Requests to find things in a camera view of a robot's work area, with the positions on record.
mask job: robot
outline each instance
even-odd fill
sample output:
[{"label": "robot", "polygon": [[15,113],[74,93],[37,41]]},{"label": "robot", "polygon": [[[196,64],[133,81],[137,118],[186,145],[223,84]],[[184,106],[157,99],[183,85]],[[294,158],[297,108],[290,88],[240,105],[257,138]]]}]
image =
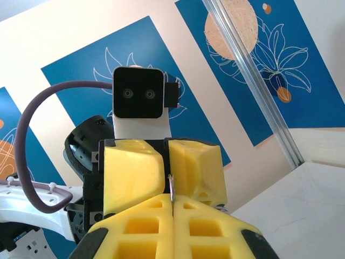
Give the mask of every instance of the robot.
[{"label": "robot", "polygon": [[[112,89],[114,126],[96,115],[66,138],[65,160],[83,187],[32,182],[25,157],[32,115],[73,87]],[[256,227],[224,208],[220,147],[171,136],[179,91],[158,69],[118,67],[113,85],[71,81],[36,96],[17,128],[17,175],[0,181],[0,258],[56,258],[42,228],[77,244],[70,259],[278,258]]]}]

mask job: purple cable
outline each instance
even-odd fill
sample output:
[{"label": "purple cable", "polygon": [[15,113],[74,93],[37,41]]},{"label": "purple cable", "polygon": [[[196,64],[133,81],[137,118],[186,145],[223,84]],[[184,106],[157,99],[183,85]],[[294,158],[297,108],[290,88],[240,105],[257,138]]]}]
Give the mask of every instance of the purple cable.
[{"label": "purple cable", "polygon": [[32,185],[30,173],[27,169],[26,162],[26,134],[29,129],[29,124],[38,106],[40,106],[41,103],[43,103],[49,96],[52,96],[53,94],[56,94],[57,92],[62,90],[82,87],[103,88],[112,90],[111,84],[94,81],[68,81],[53,85],[40,92],[29,103],[18,123],[17,134],[15,138],[15,160],[20,185],[22,186],[23,191],[27,199],[31,202],[31,204],[43,213],[54,213],[61,210],[72,200],[72,196],[69,196],[68,199],[63,199],[56,205],[48,206],[37,195],[34,186]]}]

